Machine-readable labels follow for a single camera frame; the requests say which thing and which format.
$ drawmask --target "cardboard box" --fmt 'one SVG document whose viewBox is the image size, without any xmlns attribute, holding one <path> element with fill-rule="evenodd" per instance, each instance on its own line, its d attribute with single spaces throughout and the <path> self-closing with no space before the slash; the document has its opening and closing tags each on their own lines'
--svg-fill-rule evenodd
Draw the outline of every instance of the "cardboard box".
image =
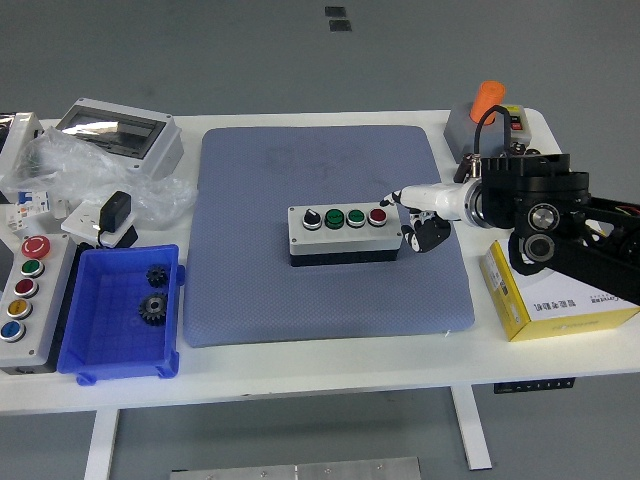
<svg viewBox="0 0 640 480">
<path fill-rule="evenodd" d="M 530 276 L 509 265 L 508 241 L 491 245 L 480 267 L 510 342 L 615 328 L 640 307 L 550 269 Z"/>
</svg>

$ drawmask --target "button box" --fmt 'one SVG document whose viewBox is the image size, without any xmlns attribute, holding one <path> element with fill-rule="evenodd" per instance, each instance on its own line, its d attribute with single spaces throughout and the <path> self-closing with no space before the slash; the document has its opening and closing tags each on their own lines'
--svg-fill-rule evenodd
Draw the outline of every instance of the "button box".
<svg viewBox="0 0 640 480">
<path fill-rule="evenodd" d="M 26 238 L 14 254 L 0 301 L 0 369 L 55 371 L 50 354 L 75 250 L 68 235 L 47 234 Z"/>
<path fill-rule="evenodd" d="M 294 206 L 289 207 L 288 222 L 289 256 L 294 267 L 392 261 L 402 245 L 395 205 Z"/>
</svg>

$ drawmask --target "table leg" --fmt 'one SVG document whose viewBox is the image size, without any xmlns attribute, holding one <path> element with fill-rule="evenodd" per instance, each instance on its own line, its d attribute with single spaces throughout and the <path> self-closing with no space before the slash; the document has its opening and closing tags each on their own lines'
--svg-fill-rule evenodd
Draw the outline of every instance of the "table leg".
<svg viewBox="0 0 640 480">
<path fill-rule="evenodd" d="M 451 395 L 453 396 L 453 404 L 458 416 L 458 425 L 462 434 L 464 450 L 467 454 L 469 470 L 492 468 L 471 385 L 451 387 Z"/>
<path fill-rule="evenodd" d="M 109 480 L 119 413 L 117 408 L 103 408 L 96 411 L 84 474 L 85 480 Z"/>
</svg>

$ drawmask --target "robotic arm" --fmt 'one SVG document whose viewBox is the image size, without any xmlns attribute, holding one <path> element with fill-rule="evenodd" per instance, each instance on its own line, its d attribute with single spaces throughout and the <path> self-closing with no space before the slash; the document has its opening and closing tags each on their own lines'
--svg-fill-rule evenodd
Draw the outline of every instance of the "robotic arm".
<svg viewBox="0 0 640 480">
<path fill-rule="evenodd" d="M 409 209 L 402 233 L 416 252 L 446 240 L 450 221 L 513 229 L 517 272 L 548 267 L 640 305 L 640 205 L 592 197 L 589 174 L 572 172 L 568 154 L 522 153 L 516 145 L 497 158 L 467 155 L 453 183 L 408 186 L 380 204 Z"/>
</svg>

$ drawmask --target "blue mat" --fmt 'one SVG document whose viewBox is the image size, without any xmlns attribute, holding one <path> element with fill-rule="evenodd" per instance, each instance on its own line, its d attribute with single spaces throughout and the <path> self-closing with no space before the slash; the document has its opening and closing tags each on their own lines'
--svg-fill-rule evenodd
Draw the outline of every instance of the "blue mat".
<svg viewBox="0 0 640 480">
<path fill-rule="evenodd" d="M 455 231 L 395 262 L 291 267 L 287 208 L 440 181 L 409 126 L 222 128 L 203 138 L 184 298 L 193 347 L 416 335 L 473 324 Z M 399 207 L 403 223 L 409 215 Z"/>
</svg>

